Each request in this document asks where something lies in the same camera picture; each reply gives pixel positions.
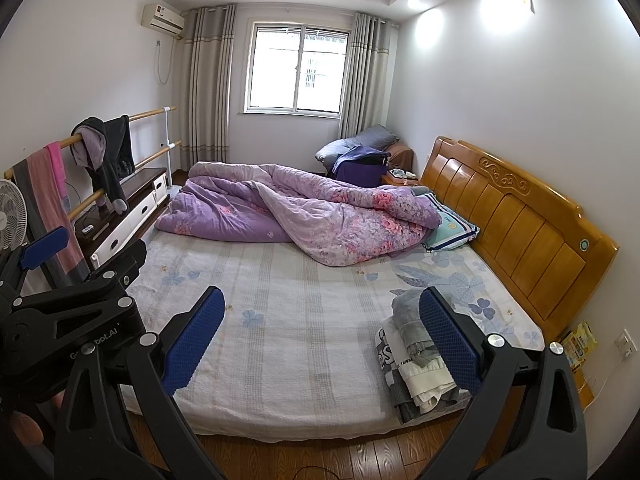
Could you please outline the person's left hand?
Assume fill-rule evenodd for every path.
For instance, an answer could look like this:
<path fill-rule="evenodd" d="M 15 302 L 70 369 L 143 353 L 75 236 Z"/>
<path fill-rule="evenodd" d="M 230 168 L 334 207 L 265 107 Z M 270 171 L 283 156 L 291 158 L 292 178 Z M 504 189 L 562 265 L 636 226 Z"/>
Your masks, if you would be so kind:
<path fill-rule="evenodd" d="M 46 422 L 55 422 L 64 400 L 65 391 L 56 394 L 48 403 L 39 408 L 39 414 Z M 42 445 L 44 432 L 38 422 L 27 414 L 13 412 L 10 417 L 10 426 L 25 448 L 35 448 Z"/>

